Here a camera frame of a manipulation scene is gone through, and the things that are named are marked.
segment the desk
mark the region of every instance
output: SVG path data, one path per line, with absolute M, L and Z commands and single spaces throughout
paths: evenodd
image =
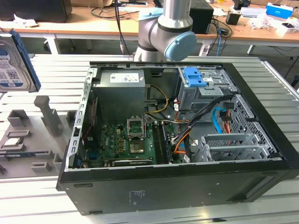
M 214 4 L 228 11 L 232 2 L 228 0 L 224 3 Z M 104 16 L 113 16 L 114 11 L 104 13 Z M 137 20 L 138 13 L 132 14 L 132 18 Z M 225 22 L 225 17 L 218 17 L 218 20 Z M 138 40 L 138 22 L 131 19 L 121 21 L 121 30 L 125 40 Z M 233 35 L 227 39 L 227 44 L 241 45 L 265 45 L 265 46 L 283 46 L 299 47 L 299 33 L 286 34 L 280 37 L 275 33 L 275 29 L 256 29 L 247 25 L 248 19 L 240 18 L 238 25 L 230 26 Z M 87 7 L 73 7 L 73 12 L 67 23 L 40 22 L 35 28 L 20 28 L 13 22 L 0 21 L 0 27 L 3 29 L 14 28 L 22 37 L 39 37 L 48 40 L 52 54 L 60 54 L 57 39 L 86 39 L 88 47 L 91 47 L 89 40 L 119 40 L 119 32 L 116 21 L 108 21 L 94 17 L 90 14 Z M 216 29 L 211 26 L 207 35 L 197 35 L 198 42 L 203 43 L 200 56 L 206 56 L 206 53 L 216 38 Z

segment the blue cable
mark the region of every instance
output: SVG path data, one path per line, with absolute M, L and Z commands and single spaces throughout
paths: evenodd
M 218 43 L 217 56 L 219 54 L 220 46 L 221 46 L 221 30 L 219 29 L 219 43 Z
M 212 112 L 212 120 L 213 120 L 213 123 L 215 125 L 215 128 L 216 130 L 218 131 L 219 134 L 222 134 L 222 131 L 217 123 L 217 118 L 216 118 L 216 110 L 219 110 L 219 111 L 226 111 L 226 109 L 221 109 L 220 107 L 215 107 L 213 109 L 213 112 Z

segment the metal slotted table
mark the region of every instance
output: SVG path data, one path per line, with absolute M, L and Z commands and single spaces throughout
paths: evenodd
M 90 61 L 128 61 L 104 55 L 35 55 L 31 61 L 42 83 L 39 93 L 9 92 L 0 100 L 0 137 L 12 109 L 39 115 L 36 95 L 49 95 L 58 114 L 77 110 Z M 299 151 L 299 94 L 267 63 L 256 57 L 189 57 L 185 61 L 233 63 L 253 92 Z M 56 191 L 57 176 L 0 179 L 0 223 L 195 224 L 226 220 L 232 224 L 297 223 L 299 177 L 284 181 L 253 203 L 81 216 L 64 192 Z

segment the hard drive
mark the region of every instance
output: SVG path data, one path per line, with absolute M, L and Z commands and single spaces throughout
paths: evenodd
M 20 36 L 14 31 L 0 34 L 0 92 L 36 92 L 40 88 Z

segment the power connector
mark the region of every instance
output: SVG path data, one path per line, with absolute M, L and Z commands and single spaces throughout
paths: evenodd
M 220 33 L 223 36 L 228 36 L 229 30 L 225 28 L 220 28 Z

